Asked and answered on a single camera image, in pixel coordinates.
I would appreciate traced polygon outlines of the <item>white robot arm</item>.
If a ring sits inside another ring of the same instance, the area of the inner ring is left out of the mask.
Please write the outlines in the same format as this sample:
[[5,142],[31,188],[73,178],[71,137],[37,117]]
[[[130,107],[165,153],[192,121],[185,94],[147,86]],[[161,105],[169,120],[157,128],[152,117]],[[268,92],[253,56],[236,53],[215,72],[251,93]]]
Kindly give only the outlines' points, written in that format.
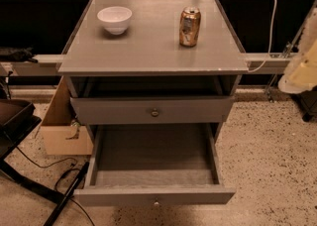
[[314,8],[304,24],[298,53],[285,68],[278,88],[290,94],[311,91],[317,86],[317,9]]

